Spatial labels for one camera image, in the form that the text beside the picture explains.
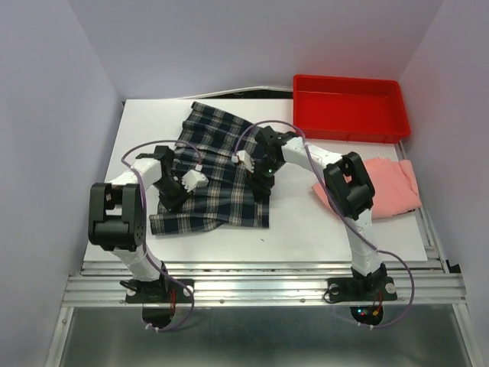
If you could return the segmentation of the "navy plaid skirt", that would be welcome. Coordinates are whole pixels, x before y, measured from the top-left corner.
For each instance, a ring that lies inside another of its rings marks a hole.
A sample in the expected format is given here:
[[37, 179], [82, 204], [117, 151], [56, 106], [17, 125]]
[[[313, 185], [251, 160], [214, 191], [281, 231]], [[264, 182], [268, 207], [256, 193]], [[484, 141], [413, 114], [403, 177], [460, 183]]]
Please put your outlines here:
[[158, 204], [150, 215], [153, 235], [183, 235], [209, 232], [222, 225], [267, 228], [270, 222], [270, 200], [255, 202], [247, 183], [244, 167], [232, 163], [234, 149], [246, 150], [255, 160], [264, 156], [257, 145], [258, 129], [252, 123], [229, 112], [199, 102], [182, 123], [179, 136], [197, 147], [202, 155], [202, 172], [209, 179], [172, 213]]

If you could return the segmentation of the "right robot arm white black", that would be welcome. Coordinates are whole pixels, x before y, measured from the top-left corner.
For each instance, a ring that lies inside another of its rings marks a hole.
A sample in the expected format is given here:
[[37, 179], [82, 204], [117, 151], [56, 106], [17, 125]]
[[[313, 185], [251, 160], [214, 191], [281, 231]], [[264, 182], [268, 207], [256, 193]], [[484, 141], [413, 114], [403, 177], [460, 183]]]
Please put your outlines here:
[[248, 152], [238, 149], [232, 156], [234, 163], [247, 169], [254, 199], [260, 201], [270, 196], [274, 175], [285, 164], [313, 172], [331, 209], [347, 228], [353, 274], [351, 289], [360, 298], [375, 294], [387, 271], [373, 243], [375, 189], [361, 157], [355, 152], [327, 151], [308, 143], [302, 132], [277, 132], [270, 126], [260, 128], [255, 141], [264, 149], [261, 159], [255, 160]]

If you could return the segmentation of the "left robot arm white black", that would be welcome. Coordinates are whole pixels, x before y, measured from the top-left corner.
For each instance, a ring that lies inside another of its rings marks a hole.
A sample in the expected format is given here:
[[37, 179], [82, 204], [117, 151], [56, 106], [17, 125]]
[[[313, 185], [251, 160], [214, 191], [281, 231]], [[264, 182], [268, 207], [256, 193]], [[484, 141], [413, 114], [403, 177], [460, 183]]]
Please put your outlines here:
[[164, 300], [170, 282], [165, 265], [146, 244], [146, 189], [156, 187], [160, 204], [176, 212], [190, 197], [179, 178], [172, 174], [175, 152], [158, 145], [150, 154], [141, 153], [130, 168], [109, 183], [94, 183], [89, 196], [89, 241], [119, 258], [134, 281], [144, 284], [144, 293], [154, 301]]

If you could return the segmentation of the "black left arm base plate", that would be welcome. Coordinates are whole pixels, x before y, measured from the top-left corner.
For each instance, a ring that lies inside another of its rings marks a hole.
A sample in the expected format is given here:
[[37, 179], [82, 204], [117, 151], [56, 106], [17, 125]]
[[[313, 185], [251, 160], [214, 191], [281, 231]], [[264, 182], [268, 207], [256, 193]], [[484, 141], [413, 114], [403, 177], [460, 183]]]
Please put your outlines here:
[[193, 279], [182, 279], [180, 286], [165, 277], [157, 281], [143, 282], [135, 279], [120, 281], [125, 289], [127, 304], [142, 305], [141, 316], [146, 324], [163, 328], [169, 326], [176, 315], [176, 306], [191, 304], [189, 290], [193, 290]]

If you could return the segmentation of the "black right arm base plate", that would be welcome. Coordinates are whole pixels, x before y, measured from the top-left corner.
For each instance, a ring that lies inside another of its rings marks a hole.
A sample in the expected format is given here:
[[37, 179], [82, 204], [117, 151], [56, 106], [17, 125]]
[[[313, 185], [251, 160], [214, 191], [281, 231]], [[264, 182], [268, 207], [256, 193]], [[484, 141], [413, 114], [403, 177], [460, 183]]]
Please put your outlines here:
[[326, 283], [322, 299], [327, 304], [351, 303], [353, 320], [371, 329], [381, 325], [384, 303], [398, 299], [390, 277], [373, 287], [356, 278], [329, 278]]

